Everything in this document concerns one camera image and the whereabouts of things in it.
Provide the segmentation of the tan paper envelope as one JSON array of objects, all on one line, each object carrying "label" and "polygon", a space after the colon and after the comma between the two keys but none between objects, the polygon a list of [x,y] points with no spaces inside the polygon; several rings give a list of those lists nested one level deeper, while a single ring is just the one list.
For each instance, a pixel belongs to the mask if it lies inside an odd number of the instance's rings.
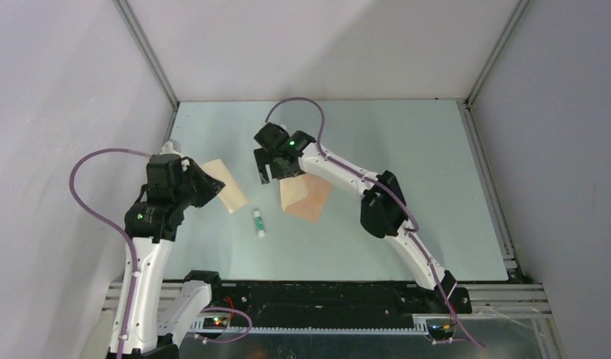
[{"label": "tan paper envelope", "polygon": [[332,184],[312,174],[280,179],[280,206],[297,218],[316,223],[321,218]]}]

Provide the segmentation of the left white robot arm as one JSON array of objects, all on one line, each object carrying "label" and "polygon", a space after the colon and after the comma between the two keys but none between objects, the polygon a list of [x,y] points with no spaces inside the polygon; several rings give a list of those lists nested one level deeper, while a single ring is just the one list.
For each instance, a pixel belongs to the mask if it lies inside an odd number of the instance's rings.
[{"label": "left white robot arm", "polygon": [[224,302],[219,273],[192,270],[172,305],[159,312],[165,267],[184,211],[205,206],[225,184],[178,153],[151,156],[146,174],[124,217],[126,270],[108,358],[177,358],[199,312],[216,311]]}]

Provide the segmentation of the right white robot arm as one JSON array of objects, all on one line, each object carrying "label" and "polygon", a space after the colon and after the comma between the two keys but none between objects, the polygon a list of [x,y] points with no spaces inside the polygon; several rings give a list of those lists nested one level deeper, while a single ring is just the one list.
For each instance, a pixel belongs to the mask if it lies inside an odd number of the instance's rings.
[{"label": "right white robot arm", "polygon": [[360,201],[360,225],[371,236],[386,241],[402,258],[424,289],[423,303],[434,313],[457,314],[453,293],[458,281],[430,253],[418,236],[411,214],[390,171],[378,174],[361,168],[324,147],[302,131],[289,134],[275,123],[265,123],[254,136],[254,150],[262,183],[303,174],[317,176]]}]

